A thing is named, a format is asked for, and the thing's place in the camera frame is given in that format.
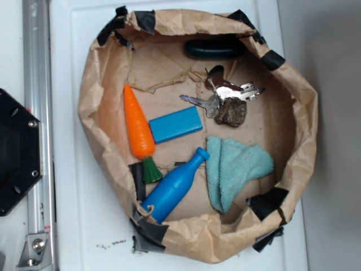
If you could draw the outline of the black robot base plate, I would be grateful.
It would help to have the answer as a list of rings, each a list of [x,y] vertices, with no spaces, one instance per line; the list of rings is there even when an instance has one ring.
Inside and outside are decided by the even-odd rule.
[[[7,216],[42,177],[40,124],[1,89],[1,216]]]

